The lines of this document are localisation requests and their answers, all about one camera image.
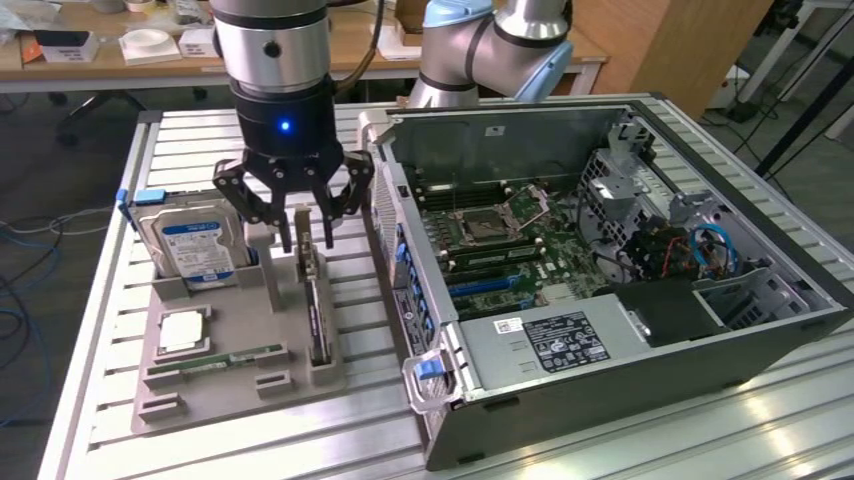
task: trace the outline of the green circuit board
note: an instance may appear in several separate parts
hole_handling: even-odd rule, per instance
[[[533,185],[500,204],[421,216],[448,291],[464,293],[451,294],[461,320],[589,298],[608,285],[563,207]],[[501,279],[507,288],[479,292]]]

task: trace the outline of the gray robot arm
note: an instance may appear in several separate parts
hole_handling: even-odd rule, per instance
[[[431,0],[409,107],[477,104],[477,85],[521,102],[553,90],[572,55],[571,0]]]

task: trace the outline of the floor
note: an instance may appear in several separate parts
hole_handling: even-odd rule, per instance
[[[740,59],[748,70],[757,65],[771,43],[771,38],[753,39],[751,42]],[[785,65],[804,51],[804,47],[792,45],[769,76],[771,80],[776,79]],[[831,61],[822,61],[794,100],[776,108],[779,119],[768,119],[751,140],[751,146],[759,155],[764,155],[772,148],[838,68],[839,65]],[[384,92],[385,98],[383,92],[372,88],[371,100],[392,99],[395,88],[392,86],[391,91]],[[230,107],[224,88],[210,88],[208,92],[208,99],[202,102],[193,100],[188,88],[142,91],[136,95],[156,110]],[[69,105],[54,107],[45,95],[30,95],[26,104],[16,112],[0,113],[0,219],[6,222],[30,215],[58,216],[112,204],[133,135],[136,113],[121,103],[108,104],[80,124],[80,145],[73,149],[60,147],[53,142],[53,125],[69,111],[70,105],[84,98],[84,94],[70,94]],[[768,94],[765,102],[769,103],[771,99],[772,95]],[[835,118],[852,99],[854,84],[848,84],[795,147]],[[20,102],[22,97],[14,95],[12,100]],[[5,108],[8,105],[0,104],[0,110]],[[708,112],[707,119],[715,124],[725,121],[713,112]],[[749,132],[756,121],[753,119],[741,125],[731,124],[731,127],[743,135]],[[727,127],[708,129],[727,147],[737,146],[740,141]],[[756,163],[745,149],[739,152],[739,156],[751,165]],[[854,222],[848,211],[850,205],[854,205],[854,189],[850,188],[854,180],[854,153],[819,137],[777,178],[802,210],[838,241],[848,249],[854,249]],[[105,223],[105,218],[104,214],[81,217],[66,225],[66,230],[96,228]],[[42,224],[44,222],[33,221],[17,224],[16,227],[37,228]],[[25,240],[52,243],[53,236],[38,234],[26,236]],[[21,295],[29,314],[41,327],[53,384],[21,421],[0,428],[0,478],[5,480],[30,479],[37,472],[101,242],[102,232],[64,236],[56,271],[36,288],[25,290]],[[14,276],[42,252],[41,249],[22,248],[0,239],[0,274],[6,278]],[[0,307],[12,306],[9,300],[0,297]],[[10,325],[6,317],[0,317],[0,334],[8,331],[6,325]],[[14,341],[0,343],[0,359],[10,354],[16,347]],[[44,360],[30,343],[17,361],[8,368],[0,369],[0,422],[30,401],[42,385]]]

